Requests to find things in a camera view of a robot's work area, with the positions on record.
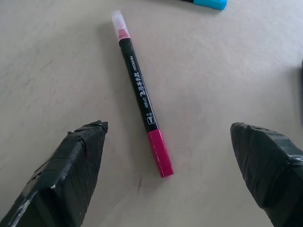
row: blue marker cap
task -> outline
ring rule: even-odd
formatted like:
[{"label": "blue marker cap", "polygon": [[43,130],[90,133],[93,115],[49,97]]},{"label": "blue marker cap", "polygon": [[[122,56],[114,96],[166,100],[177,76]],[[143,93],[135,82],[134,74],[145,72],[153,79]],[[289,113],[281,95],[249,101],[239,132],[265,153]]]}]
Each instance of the blue marker cap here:
[{"label": "blue marker cap", "polygon": [[225,9],[227,0],[194,0],[196,5],[206,6],[214,9]]}]

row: table surface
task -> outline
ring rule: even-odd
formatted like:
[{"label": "table surface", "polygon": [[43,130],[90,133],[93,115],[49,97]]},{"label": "table surface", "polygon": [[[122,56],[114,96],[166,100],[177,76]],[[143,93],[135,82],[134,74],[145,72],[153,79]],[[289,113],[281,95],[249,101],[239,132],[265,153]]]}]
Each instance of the table surface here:
[{"label": "table surface", "polygon": [[[67,131],[109,122],[84,227],[272,226],[235,160],[246,122],[303,147],[302,0],[0,2],[0,218]],[[161,179],[111,25],[128,24],[175,174]]]}]

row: scratch mark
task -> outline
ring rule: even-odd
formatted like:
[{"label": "scratch mark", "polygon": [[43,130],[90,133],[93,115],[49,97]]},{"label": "scratch mark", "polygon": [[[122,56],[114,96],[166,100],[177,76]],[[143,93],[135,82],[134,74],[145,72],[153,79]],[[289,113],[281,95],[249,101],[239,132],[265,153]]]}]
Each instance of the scratch mark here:
[{"label": "scratch mark", "polygon": [[6,168],[6,165],[0,165],[0,171],[2,171],[3,169],[5,169]]},{"label": "scratch mark", "polygon": [[27,79],[27,82],[25,82],[25,83],[23,84],[23,86],[24,86],[24,87],[27,86],[27,85],[29,84],[30,81],[32,81],[31,78]]},{"label": "scratch mark", "polygon": [[8,69],[10,69],[10,67],[13,65],[13,63],[8,64],[7,66],[4,67],[3,71],[6,71]]},{"label": "scratch mark", "polygon": [[5,98],[3,99],[3,101],[7,100],[7,98],[11,95],[11,91],[9,91],[9,93],[5,96]]},{"label": "scratch mark", "polygon": [[56,89],[53,90],[51,98],[54,96],[54,94],[56,94]]},{"label": "scratch mark", "polygon": [[36,51],[35,51],[35,56],[34,56],[32,68],[34,68],[34,66],[36,65],[37,57],[38,57],[39,54],[41,54],[40,48],[39,48],[39,47],[36,47]]},{"label": "scratch mark", "polygon": [[28,65],[29,65],[29,62],[26,63],[26,64],[23,66],[23,68],[26,68]]},{"label": "scratch mark", "polygon": [[30,94],[32,94],[32,93],[33,93],[34,88],[35,88],[35,85],[34,85],[34,84],[32,84],[32,85],[29,87],[29,89],[30,89]]},{"label": "scratch mark", "polygon": [[9,75],[9,72],[7,71],[6,73],[4,73],[3,75],[0,76],[0,79],[5,78]]},{"label": "scratch mark", "polygon": [[140,188],[141,188],[141,181],[142,181],[142,177],[140,177],[140,180],[139,180],[139,185],[138,185],[138,191],[137,191],[137,193],[139,193],[139,191],[140,191]]},{"label": "scratch mark", "polygon": [[24,72],[16,74],[16,79],[20,79],[24,75]]},{"label": "scratch mark", "polygon": [[47,66],[49,66],[50,64],[53,63],[53,59],[51,59],[47,64],[45,64],[40,70],[39,72],[42,72]]},{"label": "scratch mark", "polygon": [[59,54],[64,55],[64,48],[63,48],[62,44],[59,43],[58,45],[59,45]]}]

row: marker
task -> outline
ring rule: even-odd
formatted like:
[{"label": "marker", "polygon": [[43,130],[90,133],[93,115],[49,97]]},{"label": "marker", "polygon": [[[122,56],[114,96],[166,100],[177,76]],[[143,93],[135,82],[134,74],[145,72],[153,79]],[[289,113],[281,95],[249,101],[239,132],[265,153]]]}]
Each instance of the marker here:
[{"label": "marker", "polygon": [[121,11],[114,11],[111,16],[158,170],[161,177],[172,175],[174,172],[170,157],[152,109],[152,104],[122,13]]},{"label": "marker", "polygon": [[182,0],[194,3],[200,6],[206,6],[213,9],[223,10],[226,7],[227,0]]}]

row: pink marker cap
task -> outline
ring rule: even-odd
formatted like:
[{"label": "pink marker cap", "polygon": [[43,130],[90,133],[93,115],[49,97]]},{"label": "pink marker cap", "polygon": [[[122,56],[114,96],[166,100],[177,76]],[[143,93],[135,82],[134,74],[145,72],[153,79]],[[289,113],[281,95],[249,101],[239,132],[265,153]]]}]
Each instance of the pink marker cap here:
[{"label": "pink marker cap", "polygon": [[112,21],[115,27],[115,32],[118,38],[118,41],[121,39],[130,38],[126,23],[124,21],[121,11],[116,10],[111,13]]},{"label": "pink marker cap", "polygon": [[147,137],[151,144],[152,153],[161,177],[167,177],[174,174],[169,153],[160,129],[150,131],[147,134]]}]

